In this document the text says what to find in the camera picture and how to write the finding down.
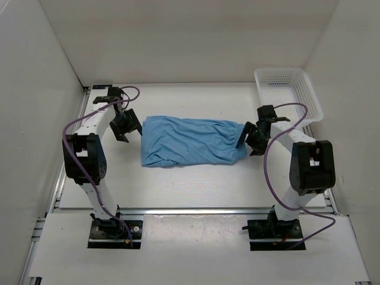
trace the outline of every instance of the white basket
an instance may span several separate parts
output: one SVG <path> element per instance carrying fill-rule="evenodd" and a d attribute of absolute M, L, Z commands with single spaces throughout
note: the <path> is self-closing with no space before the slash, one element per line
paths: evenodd
<path fill-rule="evenodd" d="M 302 103 L 308 107 L 308 115 L 299 128 L 323 119 L 321 105 L 314 93 L 309 77 L 300 68 L 259 68 L 255 79 L 261 104 L 278 106 L 285 103 Z M 296 123 L 303 115 L 303 107 L 286 106 L 275 110 L 277 116 L 287 117 Z"/>

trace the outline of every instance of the blue cloth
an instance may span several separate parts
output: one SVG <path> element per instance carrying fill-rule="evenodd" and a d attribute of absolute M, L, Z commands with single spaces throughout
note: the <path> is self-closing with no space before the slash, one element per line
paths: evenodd
<path fill-rule="evenodd" d="M 247 156 L 245 144 L 235 148 L 243 128 L 231 121 L 149 116 L 142 124 L 141 165 L 233 164 Z"/>

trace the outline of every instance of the white plastic laundry basket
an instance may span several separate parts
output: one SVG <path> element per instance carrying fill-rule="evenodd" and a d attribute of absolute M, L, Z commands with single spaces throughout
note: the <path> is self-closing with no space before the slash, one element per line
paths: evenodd
<path fill-rule="evenodd" d="M 285 103 L 302 103 L 308 107 L 308 115 L 299 128 L 323 119 L 314 89 L 306 72 L 300 68 L 259 68 L 255 79 L 261 103 L 278 106 Z M 296 123 L 303 115 L 303 107 L 286 106 L 275 110 L 277 116 L 287 117 Z"/>

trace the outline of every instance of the white wall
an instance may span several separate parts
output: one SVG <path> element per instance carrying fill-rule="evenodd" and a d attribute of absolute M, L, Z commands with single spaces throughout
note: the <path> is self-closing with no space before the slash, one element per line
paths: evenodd
<path fill-rule="evenodd" d="M 82 93 L 38 0 L 9 0 L 0 12 L 0 284 L 17 284 Z"/>
<path fill-rule="evenodd" d="M 40 0 L 79 79 L 253 81 L 302 67 L 337 0 Z"/>
<path fill-rule="evenodd" d="M 340 211 L 349 213 L 369 275 L 380 284 L 380 1 L 344 0 L 306 64 L 334 145 Z"/>

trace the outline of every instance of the white table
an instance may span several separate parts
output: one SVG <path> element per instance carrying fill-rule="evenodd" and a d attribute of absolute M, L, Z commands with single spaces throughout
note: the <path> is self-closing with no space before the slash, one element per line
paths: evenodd
<path fill-rule="evenodd" d="M 245 216 L 145 216 L 140 250 L 87 249 L 88 214 L 49 214 L 30 271 L 42 285 L 354 285 L 368 281 L 350 220 L 305 242 L 305 251 L 249 251 Z M 304 235 L 324 226 L 300 216 Z"/>
<path fill-rule="evenodd" d="M 141 89 L 141 95 L 129 107 L 135 110 L 141 123 L 151 115 L 255 123 L 257 108 L 261 105 L 255 83 L 136 86 Z M 95 97 L 106 93 L 107 90 L 92 90 L 86 111 L 90 110 Z M 118 142 L 108 128 L 102 138 L 108 165 L 106 181 L 113 199 L 122 208 L 262 208 L 274 204 L 264 179 L 263 157 L 247 157 L 232 166 L 151 169 L 141 167 L 138 132 L 127 134 L 127 137 L 129 144 Z M 268 161 L 270 178 L 281 197 L 289 187 L 290 153 L 275 143 Z M 324 207 L 326 204 L 319 195 L 308 206 Z M 84 191 L 72 179 L 67 179 L 59 207 L 91 208 L 91 204 Z"/>

